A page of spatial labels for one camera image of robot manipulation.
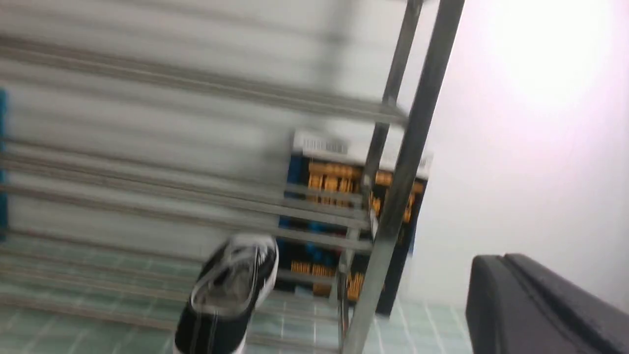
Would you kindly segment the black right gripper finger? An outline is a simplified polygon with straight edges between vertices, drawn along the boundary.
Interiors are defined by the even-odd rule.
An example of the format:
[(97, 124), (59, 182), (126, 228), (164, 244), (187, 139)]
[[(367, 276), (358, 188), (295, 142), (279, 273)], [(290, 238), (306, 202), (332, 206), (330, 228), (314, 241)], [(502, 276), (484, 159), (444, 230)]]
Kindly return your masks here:
[(475, 354), (626, 354), (627, 313), (519, 253), (477, 255), (465, 308)]

